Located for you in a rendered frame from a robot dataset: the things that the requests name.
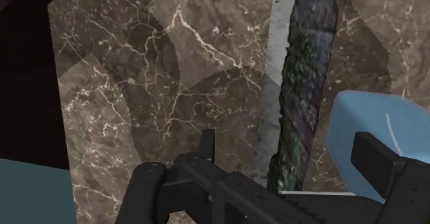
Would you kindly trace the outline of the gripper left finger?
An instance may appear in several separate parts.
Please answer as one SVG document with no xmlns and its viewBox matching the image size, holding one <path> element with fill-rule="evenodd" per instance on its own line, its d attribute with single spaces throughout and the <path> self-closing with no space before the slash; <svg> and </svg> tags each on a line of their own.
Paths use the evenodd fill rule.
<svg viewBox="0 0 430 224">
<path fill-rule="evenodd" d="M 318 218 L 268 192 L 240 172 L 214 163 L 215 131 L 204 129 L 197 152 L 138 165 L 115 224 L 167 224 L 186 212 L 196 224 L 319 224 Z"/>
</svg>

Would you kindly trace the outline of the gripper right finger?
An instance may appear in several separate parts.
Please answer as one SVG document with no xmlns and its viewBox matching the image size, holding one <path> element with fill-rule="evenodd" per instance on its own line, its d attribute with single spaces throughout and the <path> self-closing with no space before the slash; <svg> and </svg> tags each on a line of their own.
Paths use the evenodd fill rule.
<svg viewBox="0 0 430 224">
<path fill-rule="evenodd" d="M 385 200 L 375 224 L 430 224 L 430 164 L 400 156 L 357 132 L 351 163 Z"/>
</svg>

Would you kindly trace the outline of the light blue bowl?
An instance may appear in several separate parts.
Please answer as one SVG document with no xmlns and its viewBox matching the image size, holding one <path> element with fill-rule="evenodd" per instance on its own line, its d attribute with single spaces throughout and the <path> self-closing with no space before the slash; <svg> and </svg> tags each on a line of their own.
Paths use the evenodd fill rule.
<svg viewBox="0 0 430 224">
<path fill-rule="evenodd" d="M 348 191 L 383 203 L 351 163 L 356 132 L 369 132 L 388 148 L 430 163 L 430 111 L 394 94 L 345 90 L 335 100 L 326 136 L 328 152 Z"/>
</svg>

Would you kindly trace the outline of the dark mottled grey-edged long object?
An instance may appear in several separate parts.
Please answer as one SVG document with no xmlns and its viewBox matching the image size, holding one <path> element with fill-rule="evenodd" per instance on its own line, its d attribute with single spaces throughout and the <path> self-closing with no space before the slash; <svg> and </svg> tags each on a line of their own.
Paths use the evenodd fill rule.
<svg viewBox="0 0 430 224">
<path fill-rule="evenodd" d="M 252 178 L 303 188 L 338 21 L 335 0 L 272 0 Z"/>
</svg>

